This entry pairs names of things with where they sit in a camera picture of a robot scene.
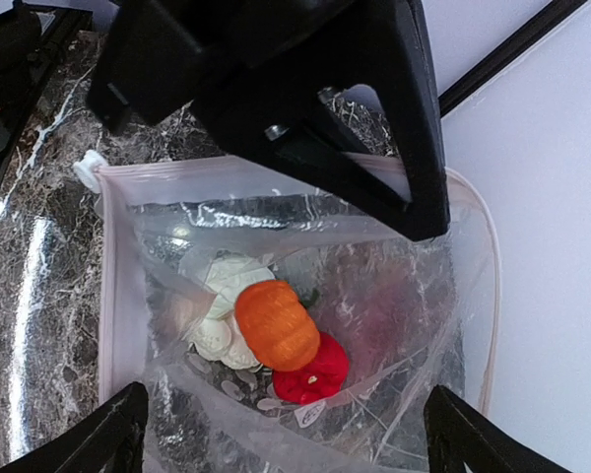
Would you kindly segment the white toy cauliflower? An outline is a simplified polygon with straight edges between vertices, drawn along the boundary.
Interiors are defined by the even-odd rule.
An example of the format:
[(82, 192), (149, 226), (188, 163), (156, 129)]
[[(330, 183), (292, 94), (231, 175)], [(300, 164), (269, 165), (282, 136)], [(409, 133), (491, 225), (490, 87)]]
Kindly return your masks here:
[(228, 368), (252, 370), (261, 365), (247, 346), (234, 316), (234, 304), (248, 287), (274, 280), (274, 274), (247, 256), (225, 256), (213, 260), (206, 273), (206, 284), (216, 294), (201, 323), (185, 339), (208, 362), (221, 362)]

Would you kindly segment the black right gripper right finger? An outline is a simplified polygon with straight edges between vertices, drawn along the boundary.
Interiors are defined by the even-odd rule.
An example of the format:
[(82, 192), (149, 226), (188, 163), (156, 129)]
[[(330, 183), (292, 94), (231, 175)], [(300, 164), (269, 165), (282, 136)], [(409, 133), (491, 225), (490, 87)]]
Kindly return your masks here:
[(545, 472), (568, 470), (509, 437), (444, 385), (425, 405), (431, 472)]

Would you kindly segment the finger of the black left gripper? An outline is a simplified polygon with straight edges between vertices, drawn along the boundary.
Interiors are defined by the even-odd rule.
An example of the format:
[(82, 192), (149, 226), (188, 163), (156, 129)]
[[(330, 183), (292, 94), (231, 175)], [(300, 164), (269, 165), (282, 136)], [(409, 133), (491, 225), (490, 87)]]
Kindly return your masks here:
[(235, 59), (192, 110), (225, 152), (328, 191), (412, 240), (444, 235), (440, 109), (419, 1), (243, 1)]

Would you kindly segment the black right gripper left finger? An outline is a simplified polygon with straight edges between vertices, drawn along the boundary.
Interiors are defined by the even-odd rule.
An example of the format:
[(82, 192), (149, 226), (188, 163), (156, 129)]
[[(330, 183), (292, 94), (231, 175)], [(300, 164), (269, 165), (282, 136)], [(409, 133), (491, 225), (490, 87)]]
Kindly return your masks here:
[(8, 472), (141, 472), (149, 396), (131, 382), (53, 441), (3, 466)]

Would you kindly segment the red toy bell pepper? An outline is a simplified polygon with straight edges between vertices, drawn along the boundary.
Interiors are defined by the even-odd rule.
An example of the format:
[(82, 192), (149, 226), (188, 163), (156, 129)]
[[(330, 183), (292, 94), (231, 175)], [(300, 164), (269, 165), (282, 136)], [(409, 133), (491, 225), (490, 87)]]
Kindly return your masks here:
[(329, 334), (320, 333), (320, 347), (311, 363), (294, 372), (273, 372), (279, 399), (307, 405), (337, 394), (349, 374), (350, 362), (343, 347)]

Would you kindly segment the clear zip top bag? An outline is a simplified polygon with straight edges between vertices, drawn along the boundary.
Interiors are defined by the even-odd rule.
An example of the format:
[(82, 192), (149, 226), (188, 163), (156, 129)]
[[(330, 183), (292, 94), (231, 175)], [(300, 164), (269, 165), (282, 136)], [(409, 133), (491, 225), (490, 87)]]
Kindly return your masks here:
[(489, 412), (499, 246), (459, 173), (413, 242), (237, 157), (73, 171), (103, 219), (99, 397), (146, 385), (145, 471), (425, 472), (435, 386)]

